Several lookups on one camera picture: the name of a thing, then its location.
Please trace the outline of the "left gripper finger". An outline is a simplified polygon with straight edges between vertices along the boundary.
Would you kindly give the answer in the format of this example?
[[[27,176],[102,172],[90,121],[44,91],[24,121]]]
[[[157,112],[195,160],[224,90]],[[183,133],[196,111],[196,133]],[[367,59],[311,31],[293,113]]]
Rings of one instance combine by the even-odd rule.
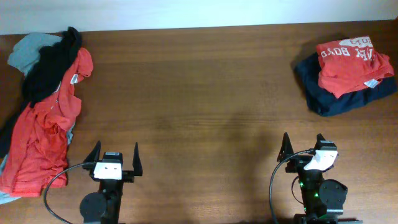
[[[133,166],[134,176],[143,176],[143,168],[139,156],[138,142],[136,142],[134,146],[134,156],[132,160],[132,166]]]
[[[87,157],[83,161],[84,170],[92,170],[95,168],[96,163],[99,161],[100,150],[101,150],[101,141],[97,141],[93,150],[87,155]]]

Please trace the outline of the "black t-shirt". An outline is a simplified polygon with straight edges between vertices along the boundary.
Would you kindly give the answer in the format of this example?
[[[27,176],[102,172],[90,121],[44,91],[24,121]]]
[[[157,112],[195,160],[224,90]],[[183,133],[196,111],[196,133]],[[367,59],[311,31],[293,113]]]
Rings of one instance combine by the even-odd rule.
[[[19,115],[27,105],[35,105],[58,88],[64,74],[77,58],[81,45],[81,34],[74,27],[69,27],[62,32],[61,40],[38,49],[39,60],[28,70],[22,82],[21,105],[1,128],[1,158],[10,150],[12,132]]]

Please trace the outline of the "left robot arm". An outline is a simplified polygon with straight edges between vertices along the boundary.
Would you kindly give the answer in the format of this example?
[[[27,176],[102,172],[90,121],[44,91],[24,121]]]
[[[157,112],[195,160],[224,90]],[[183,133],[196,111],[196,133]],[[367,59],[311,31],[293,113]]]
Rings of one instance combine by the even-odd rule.
[[[125,183],[133,183],[136,177],[143,176],[139,157],[139,145],[134,146],[133,170],[123,170],[123,154],[105,152],[100,158],[101,143],[98,141],[83,161],[83,169],[99,182],[96,192],[86,195],[80,203],[80,213],[84,223],[119,223],[119,213]]]

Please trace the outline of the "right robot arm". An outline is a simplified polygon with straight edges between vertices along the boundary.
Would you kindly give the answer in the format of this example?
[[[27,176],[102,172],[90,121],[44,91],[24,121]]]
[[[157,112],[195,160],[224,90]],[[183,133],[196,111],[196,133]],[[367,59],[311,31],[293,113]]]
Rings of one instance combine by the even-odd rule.
[[[293,222],[296,224],[340,224],[362,223],[355,218],[340,219],[344,212],[348,188],[334,179],[324,179],[323,173],[332,169],[338,157],[337,146],[326,140],[321,134],[313,148],[294,152],[289,135],[284,133],[281,149],[269,184],[269,200],[272,200],[273,180],[278,169],[287,164],[286,173],[297,174],[304,213],[296,214]]]

